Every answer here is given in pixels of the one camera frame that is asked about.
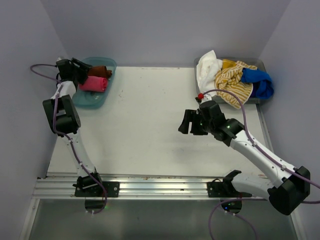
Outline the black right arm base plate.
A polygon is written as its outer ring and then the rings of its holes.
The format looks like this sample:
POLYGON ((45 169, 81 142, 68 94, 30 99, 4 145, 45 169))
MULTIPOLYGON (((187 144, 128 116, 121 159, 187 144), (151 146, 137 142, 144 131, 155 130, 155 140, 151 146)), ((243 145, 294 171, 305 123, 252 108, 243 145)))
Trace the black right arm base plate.
POLYGON ((253 195, 247 192, 239 192, 232 185, 225 187, 221 181, 209 181, 206 183, 209 198, 250 198, 253 195))

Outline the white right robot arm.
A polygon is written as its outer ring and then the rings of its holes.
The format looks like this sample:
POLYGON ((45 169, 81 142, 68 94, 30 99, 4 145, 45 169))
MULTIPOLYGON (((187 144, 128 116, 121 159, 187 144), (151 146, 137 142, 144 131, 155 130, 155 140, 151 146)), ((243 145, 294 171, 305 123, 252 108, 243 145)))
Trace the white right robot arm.
POLYGON ((299 168, 276 156, 256 140, 246 127, 234 118, 227 119, 213 100, 187 109, 178 128, 182 134, 207 136, 211 134, 246 157, 265 177, 248 176, 233 170, 222 180, 209 181, 209 197, 232 198, 257 196, 271 203, 281 214, 290 215, 310 195, 310 171, 299 168))

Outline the teal translucent plastic bin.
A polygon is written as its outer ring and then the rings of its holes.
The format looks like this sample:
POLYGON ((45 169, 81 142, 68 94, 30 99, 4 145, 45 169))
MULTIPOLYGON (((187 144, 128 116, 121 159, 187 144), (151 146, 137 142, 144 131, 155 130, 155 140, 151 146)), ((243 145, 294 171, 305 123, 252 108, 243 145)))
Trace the teal translucent plastic bin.
POLYGON ((108 85, 105 92, 93 92, 93 91, 82 91, 78 89, 72 97, 74 105, 78 108, 84 109, 98 109, 104 103, 111 89, 112 83, 116 76, 117 63, 107 57, 87 57, 82 62, 96 66, 106 66, 107 70, 111 70, 112 76, 108 78, 108 85))

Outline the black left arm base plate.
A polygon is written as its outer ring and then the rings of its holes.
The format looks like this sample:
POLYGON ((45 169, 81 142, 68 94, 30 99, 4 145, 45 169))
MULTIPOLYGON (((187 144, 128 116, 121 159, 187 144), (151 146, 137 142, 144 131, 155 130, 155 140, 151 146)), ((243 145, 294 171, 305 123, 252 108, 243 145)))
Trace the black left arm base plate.
MULTIPOLYGON (((75 187, 75 197, 102 198, 105 196, 103 188, 97 183, 85 188, 80 188, 77 184, 73 184, 72 186, 75 187)), ((102 186, 104 187, 108 198, 117 198, 119 196, 120 183, 118 181, 103 181, 102 186)))

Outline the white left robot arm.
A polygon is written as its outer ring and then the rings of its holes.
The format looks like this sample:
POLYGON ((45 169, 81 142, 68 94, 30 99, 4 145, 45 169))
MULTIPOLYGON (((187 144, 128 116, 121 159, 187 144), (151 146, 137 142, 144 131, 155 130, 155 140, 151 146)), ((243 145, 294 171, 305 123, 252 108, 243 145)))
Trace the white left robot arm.
POLYGON ((42 102, 45 115, 51 131, 63 140, 71 154, 78 176, 74 187, 81 191, 86 189, 96 197, 103 193, 104 184, 84 147, 81 120, 72 100, 78 85, 87 80, 91 66, 75 58, 59 58, 56 67, 60 80, 57 80, 54 95, 42 102))

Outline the brown microfiber towel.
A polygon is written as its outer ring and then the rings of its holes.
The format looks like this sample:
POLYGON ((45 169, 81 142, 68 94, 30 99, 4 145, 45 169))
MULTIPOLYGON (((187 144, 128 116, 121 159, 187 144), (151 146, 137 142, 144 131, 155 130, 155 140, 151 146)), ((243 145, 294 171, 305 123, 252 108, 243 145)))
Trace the brown microfiber towel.
POLYGON ((89 69, 88 76, 94 76, 94 77, 100 77, 100 78, 106 78, 110 79, 113 75, 113 72, 111 70, 108 70, 106 66, 100 65, 100 66, 93 66, 89 69))

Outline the pink towel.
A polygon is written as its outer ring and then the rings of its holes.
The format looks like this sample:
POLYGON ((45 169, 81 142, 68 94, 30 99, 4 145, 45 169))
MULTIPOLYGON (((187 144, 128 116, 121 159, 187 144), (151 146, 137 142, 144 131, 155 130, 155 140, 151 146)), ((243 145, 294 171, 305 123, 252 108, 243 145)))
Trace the pink towel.
POLYGON ((82 91, 103 93, 108 86, 108 80, 104 77, 89 76, 84 84, 79 84, 78 87, 82 91))

